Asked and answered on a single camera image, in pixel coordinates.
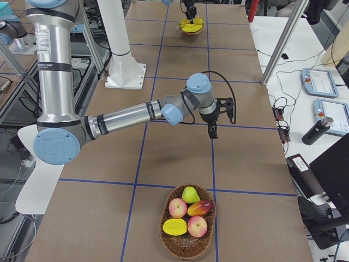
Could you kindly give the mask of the grey square plate orange rim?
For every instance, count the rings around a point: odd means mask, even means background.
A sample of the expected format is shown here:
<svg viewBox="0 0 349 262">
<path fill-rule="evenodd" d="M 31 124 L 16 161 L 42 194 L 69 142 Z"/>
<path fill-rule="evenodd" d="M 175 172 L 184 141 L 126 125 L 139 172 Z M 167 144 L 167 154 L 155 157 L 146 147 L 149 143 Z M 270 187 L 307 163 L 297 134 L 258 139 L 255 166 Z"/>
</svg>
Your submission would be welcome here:
<svg viewBox="0 0 349 262">
<path fill-rule="evenodd" d="M 186 35 L 196 35 L 201 32 L 203 25 L 184 24 L 178 25 L 177 29 Z"/>
</svg>

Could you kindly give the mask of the woven brown fruit basket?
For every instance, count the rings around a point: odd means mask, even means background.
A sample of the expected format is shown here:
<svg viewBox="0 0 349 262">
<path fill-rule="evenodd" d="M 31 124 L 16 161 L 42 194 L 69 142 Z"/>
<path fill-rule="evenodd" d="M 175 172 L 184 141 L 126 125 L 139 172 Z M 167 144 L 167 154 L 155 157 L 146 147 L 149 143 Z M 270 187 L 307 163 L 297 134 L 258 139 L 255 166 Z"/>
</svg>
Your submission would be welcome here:
<svg viewBox="0 0 349 262">
<path fill-rule="evenodd" d="M 176 187 L 167 197 L 160 220 L 160 238 L 181 260 L 201 256 L 211 242 L 216 207 L 210 193 L 194 184 Z"/>
</svg>

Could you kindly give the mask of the small black puck device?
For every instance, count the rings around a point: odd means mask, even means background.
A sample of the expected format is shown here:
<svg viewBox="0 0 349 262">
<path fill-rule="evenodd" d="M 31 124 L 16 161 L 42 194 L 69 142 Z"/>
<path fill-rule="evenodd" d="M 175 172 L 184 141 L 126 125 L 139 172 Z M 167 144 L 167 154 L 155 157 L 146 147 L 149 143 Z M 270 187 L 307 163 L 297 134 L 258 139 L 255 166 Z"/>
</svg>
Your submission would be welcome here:
<svg viewBox="0 0 349 262">
<path fill-rule="evenodd" d="M 283 54 L 281 55 L 281 57 L 282 57 L 283 59 L 289 59 L 289 57 L 288 57 L 288 55 L 287 55 L 286 53 L 283 53 Z"/>
</svg>

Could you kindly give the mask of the green pear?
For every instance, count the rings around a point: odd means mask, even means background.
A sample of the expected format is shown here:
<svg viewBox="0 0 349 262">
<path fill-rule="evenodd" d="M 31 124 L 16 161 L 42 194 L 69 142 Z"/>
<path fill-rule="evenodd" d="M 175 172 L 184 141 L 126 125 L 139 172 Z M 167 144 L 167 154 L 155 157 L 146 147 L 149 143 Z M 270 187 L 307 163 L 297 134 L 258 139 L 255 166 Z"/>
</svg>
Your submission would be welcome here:
<svg viewBox="0 0 349 262">
<path fill-rule="evenodd" d="M 182 193 L 182 199 L 187 204 L 194 204 L 194 203 L 201 200 L 196 189 L 192 186 L 187 186 L 184 188 L 183 193 Z"/>
</svg>

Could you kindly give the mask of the dark red mango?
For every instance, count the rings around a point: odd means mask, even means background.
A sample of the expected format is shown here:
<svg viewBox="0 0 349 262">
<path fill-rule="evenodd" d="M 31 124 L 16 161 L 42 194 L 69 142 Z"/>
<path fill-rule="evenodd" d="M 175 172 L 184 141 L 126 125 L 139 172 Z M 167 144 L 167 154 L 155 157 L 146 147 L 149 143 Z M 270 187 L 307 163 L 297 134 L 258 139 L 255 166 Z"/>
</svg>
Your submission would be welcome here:
<svg viewBox="0 0 349 262">
<path fill-rule="evenodd" d="M 190 217 L 193 216 L 204 216 L 208 214 L 214 207 L 214 203 L 211 200 L 200 200 L 192 204 L 187 209 L 187 214 Z"/>
</svg>

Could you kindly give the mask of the pink apple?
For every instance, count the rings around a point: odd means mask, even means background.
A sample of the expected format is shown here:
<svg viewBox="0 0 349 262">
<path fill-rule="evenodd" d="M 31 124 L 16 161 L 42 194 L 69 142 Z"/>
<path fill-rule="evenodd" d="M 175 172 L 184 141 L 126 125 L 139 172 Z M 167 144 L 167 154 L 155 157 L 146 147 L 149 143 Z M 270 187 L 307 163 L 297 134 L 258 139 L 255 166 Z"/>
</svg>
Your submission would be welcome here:
<svg viewBox="0 0 349 262">
<path fill-rule="evenodd" d="M 182 218 L 186 215 L 187 205 L 181 198 L 172 199 L 169 203 L 169 213 L 173 218 Z"/>
<path fill-rule="evenodd" d="M 207 232 L 207 222 L 201 216 L 193 216 L 188 221 L 188 232 L 193 237 L 202 237 Z"/>
</svg>

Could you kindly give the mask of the teach pendant tablet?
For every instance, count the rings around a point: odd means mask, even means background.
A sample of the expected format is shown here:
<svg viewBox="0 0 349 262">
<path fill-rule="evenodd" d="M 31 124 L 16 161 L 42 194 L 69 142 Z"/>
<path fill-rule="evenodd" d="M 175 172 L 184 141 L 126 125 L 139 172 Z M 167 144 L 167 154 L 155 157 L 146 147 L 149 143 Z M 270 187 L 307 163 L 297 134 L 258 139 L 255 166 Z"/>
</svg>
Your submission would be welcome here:
<svg viewBox="0 0 349 262">
<path fill-rule="evenodd" d="M 301 73 L 302 84 L 307 94 L 327 98 L 337 98 L 339 92 L 328 70 L 304 68 Z"/>
<path fill-rule="evenodd" d="M 314 101 L 314 115 L 318 121 L 325 116 L 334 121 L 327 134 L 344 136 L 348 133 L 348 105 L 327 99 L 316 99 Z"/>
</svg>

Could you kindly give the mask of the black drink bottle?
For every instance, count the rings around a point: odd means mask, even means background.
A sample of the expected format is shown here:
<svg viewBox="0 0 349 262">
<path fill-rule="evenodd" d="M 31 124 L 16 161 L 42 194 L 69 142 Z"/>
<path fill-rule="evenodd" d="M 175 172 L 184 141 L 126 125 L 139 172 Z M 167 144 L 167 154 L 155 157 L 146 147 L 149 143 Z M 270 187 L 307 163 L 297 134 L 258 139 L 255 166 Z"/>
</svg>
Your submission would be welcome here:
<svg viewBox="0 0 349 262">
<path fill-rule="evenodd" d="M 334 120 L 325 116 L 324 118 L 318 120 L 303 136 L 302 142 L 306 145 L 314 144 L 323 134 L 330 129 Z"/>
</svg>

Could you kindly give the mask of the black printer box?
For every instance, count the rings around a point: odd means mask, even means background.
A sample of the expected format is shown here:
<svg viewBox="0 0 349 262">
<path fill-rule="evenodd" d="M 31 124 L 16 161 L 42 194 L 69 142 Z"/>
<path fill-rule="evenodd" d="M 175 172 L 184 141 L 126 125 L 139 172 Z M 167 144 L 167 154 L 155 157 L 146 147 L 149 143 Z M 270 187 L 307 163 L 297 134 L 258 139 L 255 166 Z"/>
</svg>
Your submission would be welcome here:
<svg viewBox="0 0 349 262">
<path fill-rule="evenodd" d="M 286 163 L 293 180 L 307 198 L 324 193 L 309 164 L 300 154 L 286 158 Z"/>
</svg>

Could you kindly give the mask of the yellow lemon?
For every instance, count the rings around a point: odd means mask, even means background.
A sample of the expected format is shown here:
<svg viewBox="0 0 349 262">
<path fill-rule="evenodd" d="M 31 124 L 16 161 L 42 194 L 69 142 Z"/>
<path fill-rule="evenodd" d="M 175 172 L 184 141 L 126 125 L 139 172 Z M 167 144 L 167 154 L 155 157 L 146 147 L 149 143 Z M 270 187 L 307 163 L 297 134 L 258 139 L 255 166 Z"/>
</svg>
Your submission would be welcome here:
<svg viewBox="0 0 349 262">
<path fill-rule="evenodd" d="M 171 218 L 164 222 L 162 229 L 168 235 L 179 236 L 187 232 L 187 223 L 182 218 Z"/>
</svg>

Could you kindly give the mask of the lower teach pendant tablet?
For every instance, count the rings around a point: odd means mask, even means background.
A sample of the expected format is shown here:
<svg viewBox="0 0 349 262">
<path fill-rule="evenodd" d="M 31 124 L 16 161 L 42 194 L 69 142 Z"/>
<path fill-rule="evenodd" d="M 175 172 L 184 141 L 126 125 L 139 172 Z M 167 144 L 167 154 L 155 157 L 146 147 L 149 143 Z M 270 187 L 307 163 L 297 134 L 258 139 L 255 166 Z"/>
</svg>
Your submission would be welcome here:
<svg viewBox="0 0 349 262">
<path fill-rule="evenodd" d="M 314 115 L 318 121 L 325 116 L 334 121 L 327 134 L 344 136 L 348 133 L 348 105 L 327 99 L 316 99 L 314 101 Z"/>
</svg>

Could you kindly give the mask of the black monitor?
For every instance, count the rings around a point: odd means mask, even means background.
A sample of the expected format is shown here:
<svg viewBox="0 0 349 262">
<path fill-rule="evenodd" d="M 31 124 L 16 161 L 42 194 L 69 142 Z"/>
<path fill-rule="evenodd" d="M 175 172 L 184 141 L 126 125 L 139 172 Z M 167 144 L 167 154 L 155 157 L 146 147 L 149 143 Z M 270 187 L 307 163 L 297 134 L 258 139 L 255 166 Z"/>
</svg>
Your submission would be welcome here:
<svg viewBox="0 0 349 262">
<path fill-rule="evenodd" d="M 313 160 L 310 168 L 336 208 L 348 212 L 348 134 Z"/>
</svg>

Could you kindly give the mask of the white plastic chair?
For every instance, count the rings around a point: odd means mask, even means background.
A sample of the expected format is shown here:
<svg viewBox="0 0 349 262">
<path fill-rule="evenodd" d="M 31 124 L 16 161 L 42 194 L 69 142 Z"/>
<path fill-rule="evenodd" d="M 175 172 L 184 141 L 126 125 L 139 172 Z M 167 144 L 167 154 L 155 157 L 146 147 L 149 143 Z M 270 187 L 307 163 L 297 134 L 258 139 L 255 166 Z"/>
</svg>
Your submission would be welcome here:
<svg viewBox="0 0 349 262">
<path fill-rule="evenodd" d="M 16 210 L 24 215 L 43 215 L 49 205 L 64 165 L 50 165 L 37 157 L 33 141 L 37 135 L 35 124 L 21 128 L 18 136 L 35 159 L 35 168 L 16 200 Z"/>
</svg>

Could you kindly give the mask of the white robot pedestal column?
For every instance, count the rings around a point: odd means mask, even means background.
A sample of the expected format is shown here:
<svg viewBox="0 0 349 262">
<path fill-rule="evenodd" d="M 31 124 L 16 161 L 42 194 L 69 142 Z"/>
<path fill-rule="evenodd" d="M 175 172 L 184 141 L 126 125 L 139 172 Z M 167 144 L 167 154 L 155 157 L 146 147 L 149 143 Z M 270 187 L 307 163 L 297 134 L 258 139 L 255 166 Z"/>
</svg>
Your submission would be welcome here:
<svg viewBox="0 0 349 262">
<path fill-rule="evenodd" d="M 98 6 L 112 53 L 105 86 L 140 90 L 147 66 L 131 54 L 122 2 L 100 0 Z"/>
</svg>

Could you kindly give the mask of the aluminium frame post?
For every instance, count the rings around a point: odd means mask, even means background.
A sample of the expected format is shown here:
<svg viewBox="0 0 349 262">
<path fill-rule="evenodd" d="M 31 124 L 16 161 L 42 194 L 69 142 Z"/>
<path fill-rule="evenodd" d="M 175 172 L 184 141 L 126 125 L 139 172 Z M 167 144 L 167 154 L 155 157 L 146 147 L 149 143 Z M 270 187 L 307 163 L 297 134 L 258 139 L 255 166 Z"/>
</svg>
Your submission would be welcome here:
<svg viewBox="0 0 349 262">
<path fill-rule="evenodd" d="M 288 20 L 273 51 L 273 54 L 268 62 L 268 65 L 263 73 L 263 77 L 261 80 L 262 85 L 267 85 L 300 17 L 304 13 L 306 13 L 306 16 L 309 16 L 312 20 L 316 17 L 320 17 L 321 10 L 321 1 L 293 1 L 290 2 L 289 5 L 285 6 L 277 12 L 276 15 L 278 17 L 288 17 Z"/>
</svg>

